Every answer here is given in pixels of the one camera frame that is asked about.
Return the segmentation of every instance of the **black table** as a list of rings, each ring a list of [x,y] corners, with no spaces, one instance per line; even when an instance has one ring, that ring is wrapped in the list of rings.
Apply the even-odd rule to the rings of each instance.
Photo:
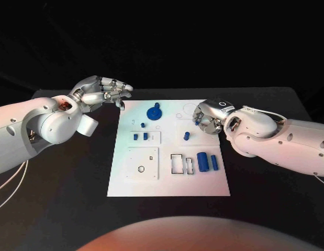
[[[66,91],[40,90],[33,97]],[[130,99],[222,98],[232,104],[309,120],[290,88],[139,89]],[[72,138],[29,161],[23,184],[0,209],[0,249],[71,250],[127,224],[175,215],[237,219],[266,226],[324,248],[324,185],[238,155],[219,134],[230,197],[107,197],[118,109],[88,114],[98,126],[88,138]],[[0,174],[1,181],[14,169]],[[19,179],[0,191],[0,203]]]

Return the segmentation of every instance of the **blue object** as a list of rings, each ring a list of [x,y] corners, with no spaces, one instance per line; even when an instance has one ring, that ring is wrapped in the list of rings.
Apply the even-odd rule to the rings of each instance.
[[[149,108],[146,111],[146,117],[150,120],[157,120],[162,117],[162,111],[159,109],[159,103],[154,104],[154,107]]]
[[[185,132],[185,134],[183,134],[183,140],[188,140],[188,139],[189,139],[189,133]]]
[[[212,160],[212,169],[218,171],[215,155],[211,155],[211,160]]]
[[[206,160],[206,153],[205,152],[196,153],[196,160],[198,160],[199,172],[206,172],[209,170],[209,166],[208,166],[208,160]]]

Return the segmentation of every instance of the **small blue cylinder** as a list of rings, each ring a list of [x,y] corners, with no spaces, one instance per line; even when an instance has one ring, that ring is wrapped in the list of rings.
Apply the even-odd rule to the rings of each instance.
[[[218,171],[215,155],[211,155],[211,161],[212,161],[212,169]]]
[[[206,153],[205,152],[196,153],[196,160],[198,160],[199,172],[206,172],[209,170],[209,166],[208,166],[208,160],[206,160]]]
[[[188,139],[189,139],[189,133],[185,132],[185,134],[183,134],[183,140],[188,140]]]

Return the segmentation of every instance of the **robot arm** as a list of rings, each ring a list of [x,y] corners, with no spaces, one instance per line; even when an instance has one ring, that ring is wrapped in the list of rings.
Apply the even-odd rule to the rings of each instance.
[[[84,113],[105,102],[113,102],[124,110],[121,97],[130,97],[131,90],[123,82],[91,76],[78,82],[66,96],[36,98],[1,106],[0,173],[34,157],[46,147],[65,142],[75,131],[91,136],[97,121]]]
[[[235,108],[222,100],[199,103],[193,122],[208,134],[224,130],[243,156],[258,156],[289,170],[324,176],[324,124],[286,119],[247,106]]]

